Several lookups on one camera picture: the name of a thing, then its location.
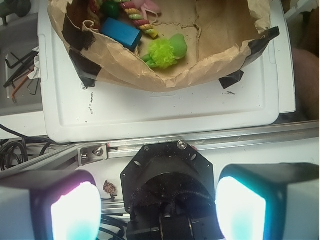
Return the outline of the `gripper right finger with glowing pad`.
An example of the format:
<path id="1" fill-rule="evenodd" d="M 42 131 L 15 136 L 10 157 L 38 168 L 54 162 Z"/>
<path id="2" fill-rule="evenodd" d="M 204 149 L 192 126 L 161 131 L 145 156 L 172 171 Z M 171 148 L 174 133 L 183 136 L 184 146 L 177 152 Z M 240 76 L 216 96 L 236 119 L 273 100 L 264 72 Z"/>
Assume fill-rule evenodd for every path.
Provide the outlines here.
<path id="1" fill-rule="evenodd" d="M 320 167 L 229 164 L 220 174 L 215 204 L 227 240 L 318 240 Z"/>

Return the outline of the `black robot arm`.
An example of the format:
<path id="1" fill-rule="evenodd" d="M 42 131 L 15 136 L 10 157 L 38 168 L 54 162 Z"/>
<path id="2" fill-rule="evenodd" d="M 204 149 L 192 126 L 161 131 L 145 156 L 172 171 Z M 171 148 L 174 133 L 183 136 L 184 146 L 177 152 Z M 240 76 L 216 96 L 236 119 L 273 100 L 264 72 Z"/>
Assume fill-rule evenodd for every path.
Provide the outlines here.
<path id="1" fill-rule="evenodd" d="M 213 165 L 192 147 L 144 146 L 120 174 L 129 221 L 103 212 L 85 170 L 9 171 L 0 176 L 3 240 L 317 240 L 320 167 L 235 163 L 214 183 Z"/>

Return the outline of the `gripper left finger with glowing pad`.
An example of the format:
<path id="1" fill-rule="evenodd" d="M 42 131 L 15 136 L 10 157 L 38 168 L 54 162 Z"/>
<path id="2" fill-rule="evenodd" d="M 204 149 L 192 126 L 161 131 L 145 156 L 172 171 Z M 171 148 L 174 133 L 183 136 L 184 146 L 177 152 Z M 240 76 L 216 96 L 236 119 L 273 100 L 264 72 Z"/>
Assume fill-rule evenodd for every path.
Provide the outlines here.
<path id="1" fill-rule="evenodd" d="M 95 240 L 102 201 L 85 170 L 23 170 L 0 174 L 2 240 Z"/>

